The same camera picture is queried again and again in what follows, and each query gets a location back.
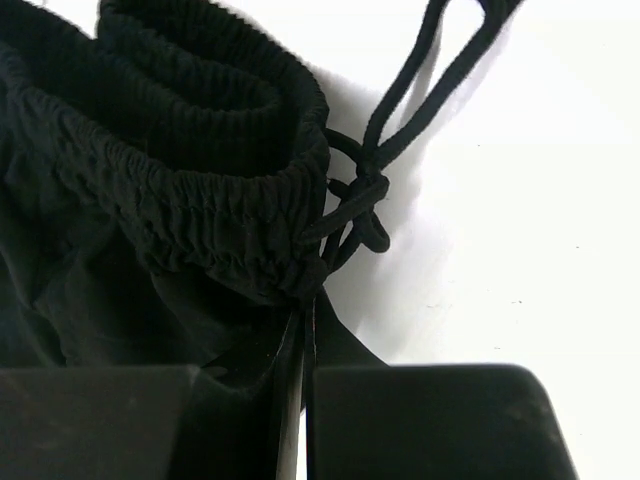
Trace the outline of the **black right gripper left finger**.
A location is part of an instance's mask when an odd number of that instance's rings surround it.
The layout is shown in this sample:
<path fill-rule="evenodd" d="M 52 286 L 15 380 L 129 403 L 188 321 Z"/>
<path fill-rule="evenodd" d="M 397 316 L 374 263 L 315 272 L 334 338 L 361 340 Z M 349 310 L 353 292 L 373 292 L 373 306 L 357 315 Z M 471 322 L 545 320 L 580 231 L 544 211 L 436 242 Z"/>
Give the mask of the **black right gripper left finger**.
<path fill-rule="evenodd" d="M 291 315 L 199 368 L 1 373 L 5 479 L 291 479 L 303 328 Z"/>

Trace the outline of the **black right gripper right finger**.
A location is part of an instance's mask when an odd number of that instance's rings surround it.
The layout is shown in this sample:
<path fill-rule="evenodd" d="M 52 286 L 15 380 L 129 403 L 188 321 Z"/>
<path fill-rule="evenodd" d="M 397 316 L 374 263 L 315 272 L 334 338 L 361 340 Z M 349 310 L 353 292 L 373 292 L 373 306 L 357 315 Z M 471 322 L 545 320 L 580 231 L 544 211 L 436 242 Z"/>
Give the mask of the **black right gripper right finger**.
<path fill-rule="evenodd" d="M 509 364 L 390 366 L 326 293 L 305 314 L 311 479 L 573 479 L 548 394 Z"/>

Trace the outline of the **black trousers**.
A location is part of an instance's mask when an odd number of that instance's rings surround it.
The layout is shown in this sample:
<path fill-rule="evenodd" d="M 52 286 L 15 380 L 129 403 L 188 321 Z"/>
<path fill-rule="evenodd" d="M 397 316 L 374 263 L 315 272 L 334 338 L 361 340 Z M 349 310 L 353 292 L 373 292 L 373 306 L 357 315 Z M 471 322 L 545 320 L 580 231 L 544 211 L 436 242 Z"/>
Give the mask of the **black trousers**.
<path fill-rule="evenodd" d="M 312 72 L 211 1 L 103 1 L 95 37 L 1 5 L 1 256 L 41 358 L 204 365 L 299 307 L 360 248 L 387 251 L 387 166 L 430 125 L 518 5 L 484 19 L 408 122 L 383 128 L 435 42 L 416 42 L 354 140 Z"/>

